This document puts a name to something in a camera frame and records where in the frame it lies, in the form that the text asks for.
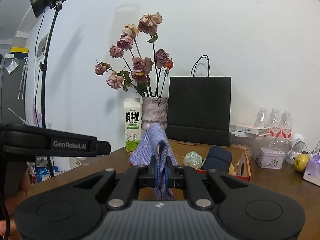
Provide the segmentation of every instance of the wooden table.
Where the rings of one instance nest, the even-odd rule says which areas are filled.
[[[277,191],[298,201],[306,212],[306,223],[298,240],[319,240],[320,226],[320,187],[302,179],[303,174],[295,172],[293,166],[284,162],[282,169],[262,169],[255,162],[250,163],[250,182]],[[89,166],[81,166],[52,179],[34,185],[28,191],[28,196],[39,194],[69,182],[84,178],[105,168],[114,168],[117,172],[124,172],[129,167],[128,154],[124,148]],[[173,189],[176,199],[182,199],[182,191]],[[140,199],[155,199],[150,188],[140,190]]]

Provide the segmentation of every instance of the yellow pear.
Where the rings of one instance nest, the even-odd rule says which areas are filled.
[[[304,172],[309,161],[310,158],[308,155],[300,154],[295,158],[293,166],[295,167],[296,171]]]

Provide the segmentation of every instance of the green plastic wrapped item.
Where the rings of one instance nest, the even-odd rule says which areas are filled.
[[[196,152],[189,152],[183,159],[183,165],[199,169],[202,163],[202,157]]]

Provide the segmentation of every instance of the gray ribbed panel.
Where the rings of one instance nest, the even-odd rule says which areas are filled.
[[[237,240],[226,233],[210,212],[191,208],[187,201],[133,201],[112,211],[84,240]]]

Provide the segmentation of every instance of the tripod pole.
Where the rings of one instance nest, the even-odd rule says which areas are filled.
[[[54,24],[56,22],[57,16],[59,11],[62,9],[62,2],[60,2],[60,4],[55,8],[55,13],[54,13],[54,17],[53,17],[53,21],[51,24],[51,28],[50,28],[50,32],[48,35],[48,40],[47,40],[47,48],[45,50],[45,54],[44,54],[44,63],[40,64],[40,68],[42,71],[42,82],[41,82],[41,117],[42,117],[42,127],[45,128],[45,76],[46,76],[46,72],[47,72],[47,62],[48,62],[48,54],[49,54],[49,47],[50,47],[50,42],[51,42],[51,37],[52,37],[52,32],[53,32],[53,28],[54,28]],[[48,160],[48,169],[50,171],[50,176],[54,177],[53,174],[53,167],[52,167],[52,163],[51,163],[51,159],[49,156],[47,156],[47,160]]]

